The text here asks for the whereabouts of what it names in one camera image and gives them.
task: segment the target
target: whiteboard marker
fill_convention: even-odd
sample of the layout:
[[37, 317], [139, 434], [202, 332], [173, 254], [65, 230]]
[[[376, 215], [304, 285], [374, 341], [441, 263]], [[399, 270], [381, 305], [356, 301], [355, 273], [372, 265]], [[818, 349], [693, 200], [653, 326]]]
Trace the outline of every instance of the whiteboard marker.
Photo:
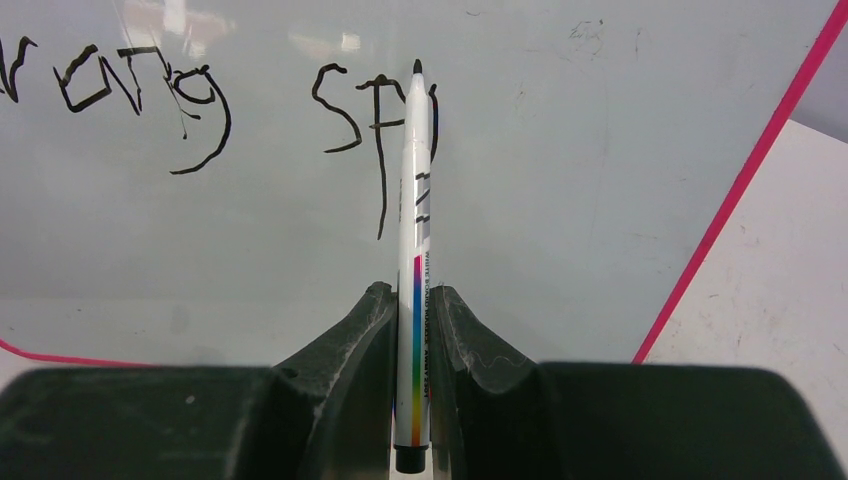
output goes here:
[[430, 444], [427, 352], [430, 300], [430, 115], [421, 60], [415, 60], [406, 95], [400, 166], [400, 268], [398, 358], [395, 391], [395, 467], [424, 470]]

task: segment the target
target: whiteboard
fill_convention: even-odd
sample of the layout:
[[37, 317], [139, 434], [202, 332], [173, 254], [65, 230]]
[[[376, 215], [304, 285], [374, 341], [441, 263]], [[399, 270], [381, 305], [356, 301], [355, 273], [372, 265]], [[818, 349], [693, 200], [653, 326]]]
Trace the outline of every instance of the whiteboard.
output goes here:
[[[378, 240], [374, 88], [356, 87], [405, 90], [420, 58], [433, 284], [535, 359], [629, 360], [835, 3], [10, 2], [0, 336], [292, 354], [396, 279], [403, 128], [380, 129]], [[312, 95], [333, 63], [318, 96], [361, 143], [324, 153], [356, 140]], [[392, 87], [379, 109], [402, 118]]]

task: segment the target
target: rainbow stripe on marker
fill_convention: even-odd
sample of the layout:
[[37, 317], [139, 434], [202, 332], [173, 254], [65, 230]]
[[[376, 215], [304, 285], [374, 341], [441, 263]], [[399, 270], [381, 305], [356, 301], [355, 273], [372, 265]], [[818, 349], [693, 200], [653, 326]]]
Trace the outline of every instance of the rainbow stripe on marker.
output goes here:
[[415, 272], [412, 286], [412, 446], [421, 445], [421, 316], [423, 285], [421, 276], [421, 255], [415, 257]]

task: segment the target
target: handwritten word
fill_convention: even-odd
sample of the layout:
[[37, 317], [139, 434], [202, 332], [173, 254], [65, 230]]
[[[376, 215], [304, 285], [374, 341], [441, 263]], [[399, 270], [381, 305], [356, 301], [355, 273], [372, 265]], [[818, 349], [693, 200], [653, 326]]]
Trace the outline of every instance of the handwritten word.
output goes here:
[[[30, 40], [28, 37], [21, 37], [21, 40], [18, 44], [18, 56], [15, 61], [12, 63], [11, 69], [8, 72], [8, 76], [6, 73], [6, 63], [3, 56], [3, 45], [0, 43], [0, 81], [3, 83], [4, 89], [0, 89], [0, 93], [4, 93], [9, 96], [9, 98], [18, 103], [18, 89], [16, 84], [16, 74], [18, 69], [23, 66], [24, 58], [26, 56], [27, 47], [38, 47], [38, 45]], [[184, 175], [187, 173], [194, 173], [202, 169], [209, 163], [210, 160], [217, 157], [224, 150], [224, 147], [227, 145], [227, 140], [230, 137], [230, 131], [232, 129], [232, 114], [230, 112], [230, 106], [227, 102], [224, 93], [221, 91], [220, 86], [215, 82], [215, 79], [209, 73], [209, 65], [203, 65], [199, 68], [194, 68], [187, 72], [182, 72], [180, 70], [175, 70], [171, 67], [170, 62], [167, 62], [165, 58], [162, 56], [161, 50], [157, 46], [150, 47], [134, 47], [134, 48], [120, 48], [116, 50], [118, 54], [118, 58], [122, 58], [126, 60], [127, 69], [132, 76], [132, 81], [135, 86], [135, 95], [130, 92], [127, 86], [121, 81], [121, 78], [115, 73], [115, 70], [112, 68], [112, 65], [109, 63], [109, 60], [103, 55], [98, 54], [99, 49], [97, 45], [91, 44], [83, 48], [82, 52], [73, 60], [71, 60], [70, 64], [65, 68], [64, 74], [59, 74], [59, 70], [56, 67], [53, 67], [53, 74], [56, 76], [56, 81], [59, 84], [59, 91], [62, 94], [62, 98], [65, 100], [65, 105], [68, 110], [72, 113], [80, 113], [87, 109], [88, 107], [94, 105], [95, 103], [103, 100], [112, 94], [112, 84], [110, 82], [110, 77], [112, 81], [114, 81], [118, 87], [120, 87], [121, 91], [124, 92], [124, 95], [127, 97], [129, 101], [130, 107], [133, 112], [140, 116], [143, 111], [142, 101], [141, 101], [141, 86], [138, 83], [138, 78], [136, 77], [135, 70], [133, 70], [132, 60], [136, 55], [145, 55], [145, 54], [155, 54], [162, 64], [162, 68], [164, 70], [164, 75], [162, 76], [162, 80], [165, 82], [165, 85], [168, 87], [168, 91], [171, 93], [171, 97], [174, 99], [174, 102], [177, 104], [177, 108], [180, 111], [180, 123], [183, 129], [183, 140], [188, 138], [188, 130], [185, 127], [185, 120], [183, 119], [183, 115], [192, 119], [192, 120], [200, 120], [200, 115], [192, 114], [185, 111], [180, 105], [180, 98], [183, 100], [193, 103], [195, 105], [208, 105], [211, 103], [215, 103], [220, 101], [221, 108], [224, 111], [224, 130], [221, 134], [221, 139], [218, 141], [218, 145], [212, 153], [208, 154], [200, 163], [181, 170], [171, 171], [172, 175]], [[93, 58], [93, 61], [96, 61], [97, 67], [100, 70], [100, 77], [103, 81], [103, 87], [97, 90], [96, 92], [88, 95], [85, 98], [80, 100], [72, 100], [71, 95], [68, 92], [68, 87], [73, 81], [74, 73], [83, 65], [86, 64], [89, 60]], [[181, 83], [189, 80], [193, 77], [198, 77], [206, 81], [209, 86], [209, 94], [206, 97], [195, 97], [189, 95], [181, 88]]]
[[[324, 98], [322, 98], [318, 95], [318, 89], [321, 87], [321, 83], [324, 81], [324, 75], [329, 71], [336, 71], [336, 72], [341, 73], [342, 75], [347, 74], [347, 69], [344, 68], [344, 67], [340, 67], [336, 63], [331, 63], [331, 64], [324, 65], [323, 67], [321, 67], [318, 70], [318, 77], [315, 79], [315, 83], [313, 83], [313, 85], [312, 85], [312, 98], [315, 99], [315, 101], [320, 103], [327, 110], [329, 110], [333, 113], [336, 113], [338, 115], [341, 115], [347, 121], [347, 123], [351, 126], [351, 128], [353, 128], [353, 133], [356, 136], [356, 140], [354, 140], [354, 141], [352, 141], [352, 142], [350, 142], [346, 145], [342, 145], [340, 147], [335, 147], [335, 148], [331, 148], [331, 149], [328, 149], [328, 150], [324, 150], [324, 153], [338, 153], [338, 152], [343, 152], [345, 150], [350, 150], [350, 149], [358, 146], [359, 144], [361, 144], [362, 143], [362, 134], [360, 133], [359, 125], [356, 124], [356, 121], [354, 121], [353, 118], [351, 118], [351, 116], [347, 112], [345, 112], [344, 110], [342, 110], [339, 107], [331, 105]], [[403, 94], [403, 89], [401, 88], [398, 81], [395, 80], [395, 79], [392, 79], [392, 78], [387, 78], [382, 73], [380, 75], [377, 75], [373, 80], [368, 80], [367, 82], [363, 83], [362, 85], [357, 85], [355, 87], [357, 90], [367, 90], [369, 88], [374, 89], [373, 90], [374, 123], [372, 125], [369, 125], [368, 128], [374, 130], [374, 141], [377, 145], [377, 160], [380, 164], [380, 187], [381, 187], [381, 191], [382, 191], [382, 200], [383, 200], [382, 209], [380, 211], [380, 226], [377, 230], [377, 240], [380, 240], [383, 236], [383, 226], [384, 226], [385, 221], [386, 221], [386, 210], [388, 208], [388, 205], [387, 205], [388, 199], [387, 199], [387, 194], [386, 194], [386, 161], [385, 161], [385, 155], [383, 153], [383, 137], [382, 137], [381, 130], [383, 128], [388, 128], [388, 127], [397, 127], [397, 126], [403, 125], [403, 123], [404, 123], [404, 119], [402, 119], [402, 118], [399, 119], [399, 120], [391, 120], [391, 121], [388, 121], [388, 122], [381, 122], [381, 119], [380, 119], [380, 88], [381, 87], [387, 87], [387, 86], [388, 87], [394, 87], [395, 93], [397, 94], [398, 98], [400, 98], [401, 102], [406, 103], [406, 96]], [[428, 91], [428, 95], [430, 96], [430, 98], [433, 101], [433, 140], [432, 140], [432, 144], [431, 144], [431, 148], [430, 148], [430, 163], [433, 163], [433, 159], [436, 156], [436, 147], [438, 146], [438, 142], [439, 142], [439, 102], [436, 99], [436, 85], [435, 84], [430, 86], [430, 90]], [[416, 202], [416, 204], [418, 202], [422, 201], [422, 200], [423, 200], [423, 198], [419, 199]], [[429, 215], [426, 218], [424, 218], [424, 217], [421, 218], [421, 221], [426, 222], [426, 221], [429, 221], [429, 220], [430, 220]]]

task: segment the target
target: black marker end cap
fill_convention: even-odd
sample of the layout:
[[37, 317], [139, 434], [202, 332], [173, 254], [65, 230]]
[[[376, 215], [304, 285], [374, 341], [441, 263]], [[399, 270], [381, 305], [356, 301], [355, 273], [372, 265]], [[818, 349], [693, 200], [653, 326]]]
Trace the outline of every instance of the black marker end cap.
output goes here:
[[424, 452], [427, 447], [403, 447], [395, 445], [395, 469], [400, 473], [424, 471]]

